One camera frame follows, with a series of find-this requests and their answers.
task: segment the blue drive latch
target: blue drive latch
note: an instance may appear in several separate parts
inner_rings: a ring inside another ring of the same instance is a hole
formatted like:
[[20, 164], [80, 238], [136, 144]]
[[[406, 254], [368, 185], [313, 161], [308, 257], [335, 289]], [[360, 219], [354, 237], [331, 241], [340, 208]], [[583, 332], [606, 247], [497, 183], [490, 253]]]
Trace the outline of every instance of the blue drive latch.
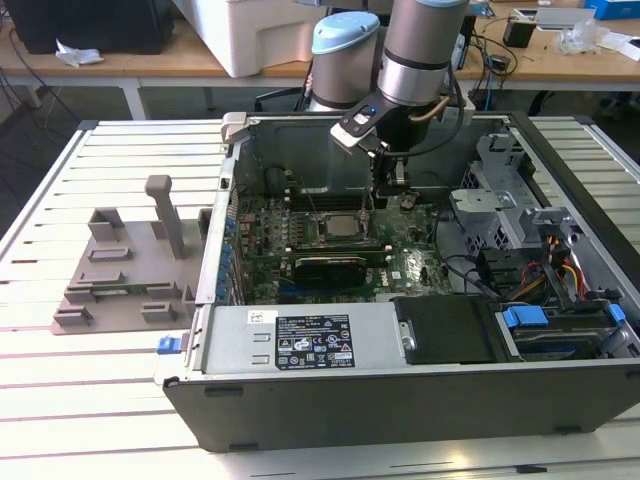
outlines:
[[502, 312], [502, 315], [509, 328], [549, 326], [544, 310], [535, 305], [514, 305]]

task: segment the white table leg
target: white table leg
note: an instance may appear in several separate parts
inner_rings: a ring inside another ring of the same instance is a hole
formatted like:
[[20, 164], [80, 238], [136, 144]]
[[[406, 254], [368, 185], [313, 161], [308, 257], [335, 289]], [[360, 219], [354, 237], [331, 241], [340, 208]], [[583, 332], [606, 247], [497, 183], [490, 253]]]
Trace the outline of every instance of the white table leg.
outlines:
[[129, 111], [133, 120], [148, 120], [147, 109], [145, 107], [140, 88], [137, 86], [122, 86], [124, 96], [127, 98]]
[[20, 96], [20, 99], [31, 108], [40, 108], [42, 106], [35, 87], [25, 86], [16, 87], [16, 89], [16, 93]]

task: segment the motherboard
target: motherboard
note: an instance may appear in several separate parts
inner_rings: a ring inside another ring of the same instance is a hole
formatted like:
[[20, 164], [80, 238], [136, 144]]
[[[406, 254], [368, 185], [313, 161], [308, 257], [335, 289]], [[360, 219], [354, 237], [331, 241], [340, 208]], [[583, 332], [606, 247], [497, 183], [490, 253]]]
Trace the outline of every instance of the motherboard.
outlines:
[[434, 208], [307, 208], [245, 196], [237, 242], [247, 304], [384, 302], [452, 292], [430, 227]]

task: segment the white storage box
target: white storage box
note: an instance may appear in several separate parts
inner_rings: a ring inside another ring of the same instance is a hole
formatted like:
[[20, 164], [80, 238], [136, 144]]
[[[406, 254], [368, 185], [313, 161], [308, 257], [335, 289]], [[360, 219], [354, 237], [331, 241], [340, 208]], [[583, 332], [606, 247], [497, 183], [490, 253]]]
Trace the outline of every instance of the white storage box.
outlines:
[[325, 9], [293, 0], [173, 0], [232, 77], [311, 60], [313, 27]]

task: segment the yellow wire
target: yellow wire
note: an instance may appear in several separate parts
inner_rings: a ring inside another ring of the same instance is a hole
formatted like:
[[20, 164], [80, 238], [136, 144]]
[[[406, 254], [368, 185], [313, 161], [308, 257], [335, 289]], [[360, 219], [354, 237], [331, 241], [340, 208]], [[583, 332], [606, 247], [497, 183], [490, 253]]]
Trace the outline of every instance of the yellow wire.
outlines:
[[573, 281], [574, 281], [574, 282], [575, 282], [575, 284], [576, 284], [576, 293], [577, 293], [578, 295], [580, 295], [580, 283], [578, 282], [578, 274], [577, 274], [577, 273], [576, 273], [576, 271], [575, 271], [572, 267], [570, 267], [569, 265], [563, 265], [563, 267], [564, 267], [564, 269], [565, 269], [565, 270], [570, 271], [570, 272], [571, 272], [571, 275], [573, 275]]
[[533, 290], [538, 285], [540, 285], [546, 278], [547, 277], [545, 277], [544, 275], [536, 278], [528, 287], [526, 287], [525, 289], [521, 290], [515, 297], [513, 297], [513, 300], [515, 300], [516, 298], [521, 297], [525, 293], [529, 293], [531, 290]]

